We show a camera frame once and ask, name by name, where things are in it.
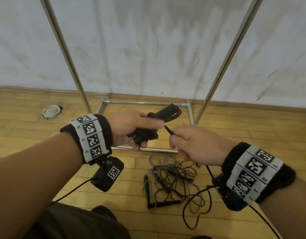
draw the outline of metal rack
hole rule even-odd
[[[251,5],[249,6],[247,13],[243,19],[243,22],[241,23],[235,38],[231,44],[230,49],[228,50],[226,57],[215,77],[215,80],[204,100],[204,103],[201,107],[201,109],[199,110],[199,113],[196,117],[196,119],[193,119],[193,114],[192,114],[192,109],[191,109],[191,103],[189,101],[187,101],[187,103],[174,103],[177,106],[181,106],[181,107],[187,107],[188,108],[188,112],[189,112],[189,116],[190,116],[190,121],[191,121],[191,125],[193,126],[197,126],[197,124],[199,123],[202,115],[204,114],[204,111],[207,107],[207,104],[209,103],[209,101],[212,99],[219,83],[221,82],[229,64],[231,63],[231,60],[233,59],[240,43],[242,42],[249,26],[251,25],[251,22],[253,21],[261,3],[263,0],[253,0],[251,2]],[[81,81],[79,79],[79,75],[76,71],[75,65],[73,63],[73,60],[71,58],[69,49],[66,45],[66,42],[64,40],[63,34],[61,32],[59,23],[57,21],[57,18],[54,14],[53,8],[51,6],[50,0],[40,0],[42,7],[45,11],[45,14],[49,20],[50,26],[53,30],[53,33],[55,35],[55,38],[59,44],[59,47],[62,51],[63,57],[67,63],[67,66],[71,72],[72,78],[75,82],[75,85],[78,89],[78,92],[81,96],[81,99],[83,101],[83,104],[87,110],[88,113],[92,113],[91,107],[89,105],[89,102],[87,100],[87,97],[85,95],[84,89],[82,87]],[[101,98],[100,100],[100,104],[96,110],[96,113],[100,112],[101,107],[103,106],[104,103],[107,104],[139,104],[139,105],[169,105],[170,103],[168,102],[148,102],[148,101],[125,101],[125,100],[109,100],[109,99],[105,99],[105,98]],[[129,146],[118,146],[115,147],[113,149],[119,149],[119,150],[132,150],[131,147]],[[141,148],[141,151],[147,151],[147,152],[163,152],[163,153],[169,153],[169,154],[178,154],[178,152],[176,150],[171,150],[171,149],[159,149],[159,148]]]

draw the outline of white backdrop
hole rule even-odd
[[[86,91],[204,99],[251,0],[51,0]],[[0,85],[76,89],[39,0],[0,0]],[[213,100],[306,107],[306,0],[264,0]]]

